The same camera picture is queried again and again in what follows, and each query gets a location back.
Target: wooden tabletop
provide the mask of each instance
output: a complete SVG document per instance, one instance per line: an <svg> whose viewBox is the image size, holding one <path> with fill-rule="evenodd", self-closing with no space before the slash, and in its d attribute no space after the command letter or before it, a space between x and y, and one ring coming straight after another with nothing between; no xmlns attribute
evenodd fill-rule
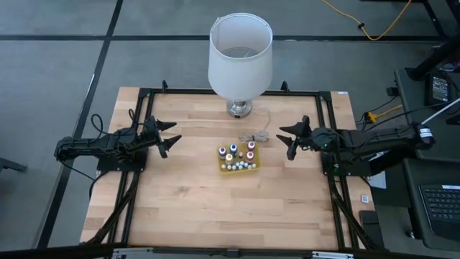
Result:
<svg viewBox="0 0 460 259"><path fill-rule="evenodd" d="M109 131L129 127L128 109L134 109L139 88L119 90ZM354 129L348 94L332 92L338 128ZM328 125L326 103L324 116ZM183 137L162 159L156 147L149 151L141 173L129 245L168 247L240 247L272 249L337 249L334 218L320 154L300 151L294 161L276 138L281 126L293 125L303 115L318 127L316 101L303 96L260 96L251 114L233 119L226 101L217 95L156 94L152 113L178 124L163 137ZM262 167L253 173L222 176L216 147L239 141L245 132L267 125L270 140L260 142ZM93 189L81 241L89 240L112 213L120 172L110 172ZM360 178L348 178L354 216L374 210L371 191ZM370 202L361 203L361 195ZM116 241L121 239L124 215ZM342 217L349 244L346 220Z"/></svg>

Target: white lampshade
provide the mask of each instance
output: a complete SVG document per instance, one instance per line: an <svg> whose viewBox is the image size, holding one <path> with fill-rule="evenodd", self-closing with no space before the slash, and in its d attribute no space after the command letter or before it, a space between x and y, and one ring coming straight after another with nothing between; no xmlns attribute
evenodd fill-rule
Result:
<svg viewBox="0 0 460 259"><path fill-rule="evenodd" d="M209 40L208 79L229 101L249 101L272 82L273 32L262 18L237 13L218 18Z"/></svg>

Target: gray floor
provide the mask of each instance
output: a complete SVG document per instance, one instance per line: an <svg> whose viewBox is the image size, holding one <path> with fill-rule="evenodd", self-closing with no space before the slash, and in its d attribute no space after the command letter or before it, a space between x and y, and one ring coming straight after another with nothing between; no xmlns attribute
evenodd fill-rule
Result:
<svg viewBox="0 0 460 259"><path fill-rule="evenodd" d="M404 3L330 0L355 15L373 35L396 17ZM0 1L0 35L105 35L114 0ZM456 23L444 1L431 1L445 31ZM357 25L321 0L125 0L115 35L205 35L215 18L252 12L265 18L276 35L360 35ZM421 4L412 4L391 35L435 35ZM420 42L275 42L270 88L287 81L291 89L348 91L355 117L387 101L393 71L417 65L431 51ZM34 247L60 165L55 143L71 135L86 95L102 42L0 41L0 157L29 165L26 173L0 174L0 250ZM91 113L105 128L118 87L209 88L208 42L112 42ZM395 120L391 124L404 123ZM94 136L90 124L85 136ZM94 159L75 167L94 172ZM88 207L86 178L73 174L65 193L51 246L76 245ZM401 253L459 257L429 250L410 240L403 209L378 206L386 248ZM156 255L172 257L174 255Z"/></svg>

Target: silver lamp base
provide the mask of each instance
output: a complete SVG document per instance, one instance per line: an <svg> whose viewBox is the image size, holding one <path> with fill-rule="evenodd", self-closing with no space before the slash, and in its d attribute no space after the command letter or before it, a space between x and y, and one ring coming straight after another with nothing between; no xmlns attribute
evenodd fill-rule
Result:
<svg viewBox="0 0 460 259"><path fill-rule="evenodd" d="M227 101L227 112L233 118L244 118L251 112L251 110L251 101Z"/></svg>

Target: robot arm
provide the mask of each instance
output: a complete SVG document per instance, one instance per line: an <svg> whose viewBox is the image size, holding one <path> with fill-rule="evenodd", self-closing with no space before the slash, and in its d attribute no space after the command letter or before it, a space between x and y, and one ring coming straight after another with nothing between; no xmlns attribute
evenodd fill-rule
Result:
<svg viewBox="0 0 460 259"><path fill-rule="evenodd" d="M302 122L290 127L281 127L280 130L295 135L295 139L277 135L287 146L287 158L294 160L297 147L302 150L321 151L329 154L340 171L349 171L355 164L362 165L361 157L381 151L389 151L387 154L369 164L371 175L379 173L385 167L391 166L404 158L411 156L411 151L426 150L433 146L435 140L428 127L423 124L410 124L405 127L393 129L381 129L372 132L359 130L310 128L308 116L302 118Z"/></svg>
<svg viewBox="0 0 460 259"><path fill-rule="evenodd" d="M166 151L182 136L178 135L162 140L159 131L167 130L175 125L175 122L161 122L152 116L144 123L144 128L140 134L137 134L136 130L130 127L95 139L76 140L72 137L64 137L57 143L55 157L61 162L81 155L129 162L139 151L157 145L162 158L167 158Z"/></svg>

